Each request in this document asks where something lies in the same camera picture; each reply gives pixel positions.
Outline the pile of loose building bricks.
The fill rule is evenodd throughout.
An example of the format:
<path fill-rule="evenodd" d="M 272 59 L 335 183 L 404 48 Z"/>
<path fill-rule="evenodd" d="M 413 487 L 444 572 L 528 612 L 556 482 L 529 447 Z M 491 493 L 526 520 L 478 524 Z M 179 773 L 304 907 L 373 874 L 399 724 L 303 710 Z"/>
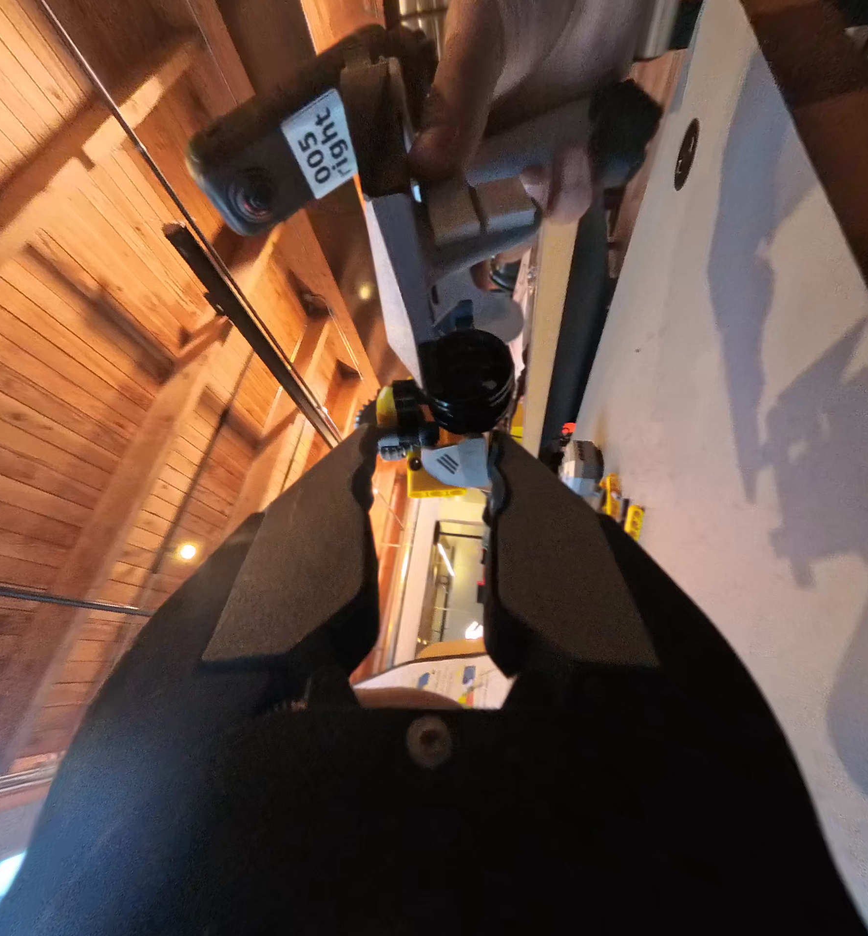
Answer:
<path fill-rule="evenodd" d="M 574 422 L 564 423 L 561 428 L 559 435 L 560 459 L 557 467 L 557 475 L 563 449 L 570 438 L 578 439 L 576 435 L 576 424 Z M 623 491 L 619 474 L 608 471 L 605 461 L 604 477 L 601 483 L 601 487 L 602 491 L 598 500 L 585 501 L 589 503 L 592 509 L 606 517 L 611 518 L 631 538 L 638 541 L 640 539 L 642 524 L 645 518 L 645 509 L 627 497 Z"/>

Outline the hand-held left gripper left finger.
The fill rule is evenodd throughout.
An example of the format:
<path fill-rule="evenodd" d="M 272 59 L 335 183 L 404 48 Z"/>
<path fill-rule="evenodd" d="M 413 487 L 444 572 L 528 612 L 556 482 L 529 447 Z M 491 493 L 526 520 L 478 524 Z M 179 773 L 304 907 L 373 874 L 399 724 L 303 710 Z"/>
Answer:
<path fill-rule="evenodd" d="M 380 633 L 369 516 L 380 438 L 357 428 L 264 511 L 204 664 L 295 680 L 330 669 L 349 682 Z"/>

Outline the small yellow brick wheel assembly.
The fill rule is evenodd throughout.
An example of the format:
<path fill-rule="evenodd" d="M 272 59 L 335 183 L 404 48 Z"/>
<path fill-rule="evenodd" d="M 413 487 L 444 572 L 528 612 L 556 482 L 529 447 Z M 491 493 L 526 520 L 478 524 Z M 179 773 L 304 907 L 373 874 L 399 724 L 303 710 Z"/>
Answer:
<path fill-rule="evenodd" d="M 410 499 L 487 489 L 489 436 L 515 389 L 509 346 L 486 331 L 456 331 L 422 343 L 419 355 L 424 384 L 403 379 L 383 387 L 357 426 L 377 430 L 381 460 L 405 463 Z"/>

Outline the black desk leg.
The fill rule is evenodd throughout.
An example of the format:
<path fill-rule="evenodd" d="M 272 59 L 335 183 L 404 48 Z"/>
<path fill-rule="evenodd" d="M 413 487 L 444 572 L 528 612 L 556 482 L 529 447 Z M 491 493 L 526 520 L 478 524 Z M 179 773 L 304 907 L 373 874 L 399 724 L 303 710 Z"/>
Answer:
<path fill-rule="evenodd" d="M 574 422 L 580 413 L 615 291 L 608 253 L 605 204 L 599 202 L 592 205 L 577 227 L 541 431 L 541 460 L 551 453 L 564 424 Z"/>

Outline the grey battery box brick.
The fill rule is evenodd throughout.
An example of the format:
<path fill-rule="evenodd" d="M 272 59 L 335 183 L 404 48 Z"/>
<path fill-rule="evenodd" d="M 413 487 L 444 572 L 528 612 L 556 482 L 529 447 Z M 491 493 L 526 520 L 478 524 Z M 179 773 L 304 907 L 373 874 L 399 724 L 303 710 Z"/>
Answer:
<path fill-rule="evenodd" d="M 591 441 L 570 438 L 562 452 L 558 469 L 562 483 L 584 500 L 598 500 L 604 477 L 601 450 Z"/>

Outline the black round desk cap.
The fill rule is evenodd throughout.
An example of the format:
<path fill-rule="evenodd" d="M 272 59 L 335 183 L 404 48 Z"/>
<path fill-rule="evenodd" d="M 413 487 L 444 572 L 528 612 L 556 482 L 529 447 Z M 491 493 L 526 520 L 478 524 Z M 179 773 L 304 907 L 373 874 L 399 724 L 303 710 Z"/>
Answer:
<path fill-rule="evenodd" d="M 679 192 L 684 187 L 693 169 L 700 136 L 700 122 L 692 119 L 685 128 L 674 165 L 674 190 Z"/>

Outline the person's right hand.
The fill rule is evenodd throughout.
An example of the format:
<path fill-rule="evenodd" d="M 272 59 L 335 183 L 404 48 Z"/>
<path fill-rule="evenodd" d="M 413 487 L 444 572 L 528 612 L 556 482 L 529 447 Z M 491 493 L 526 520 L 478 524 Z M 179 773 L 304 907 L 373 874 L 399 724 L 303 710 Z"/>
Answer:
<path fill-rule="evenodd" d="M 409 155 L 418 181 L 466 173 L 505 128 L 627 77 L 648 2 L 456 1 Z"/>

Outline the black ceiling track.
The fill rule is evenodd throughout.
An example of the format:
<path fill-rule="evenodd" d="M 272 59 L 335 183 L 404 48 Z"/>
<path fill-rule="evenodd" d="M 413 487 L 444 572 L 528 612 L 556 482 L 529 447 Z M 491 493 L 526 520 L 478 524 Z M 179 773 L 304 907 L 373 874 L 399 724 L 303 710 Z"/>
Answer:
<path fill-rule="evenodd" d="M 162 231 L 165 239 L 204 287 L 208 304 L 235 326 L 250 345 L 251 351 L 285 391 L 293 407 L 300 411 L 323 442 L 331 449 L 336 447 L 342 440 L 339 430 L 231 276 L 220 268 L 188 227 L 171 223 L 164 225 Z"/>

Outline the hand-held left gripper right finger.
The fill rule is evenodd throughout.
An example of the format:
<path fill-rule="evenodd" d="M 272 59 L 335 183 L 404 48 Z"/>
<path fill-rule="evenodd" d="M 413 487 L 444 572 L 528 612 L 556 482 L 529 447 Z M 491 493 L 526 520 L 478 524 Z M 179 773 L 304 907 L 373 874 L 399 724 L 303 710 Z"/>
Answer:
<path fill-rule="evenodd" d="M 505 432 L 489 445 L 484 645 L 517 677 L 552 663 L 655 670 L 659 660 L 600 516 Z"/>

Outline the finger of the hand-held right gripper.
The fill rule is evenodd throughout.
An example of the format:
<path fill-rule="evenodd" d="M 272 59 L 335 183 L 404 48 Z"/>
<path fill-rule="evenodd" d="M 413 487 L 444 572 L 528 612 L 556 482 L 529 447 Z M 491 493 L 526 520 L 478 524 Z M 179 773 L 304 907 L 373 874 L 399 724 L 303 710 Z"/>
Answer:
<path fill-rule="evenodd" d="M 511 298 L 462 298 L 448 300 L 438 309 L 431 341 L 454 333 L 486 332 L 509 345 L 523 330 L 521 306 Z"/>
<path fill-rule="evenodd" d="M 386 340 L 425 390 L 419 348 L 433 341 L 427 208 L 411 195 L 384 195 L 366 199 L 365 216 Z"/>

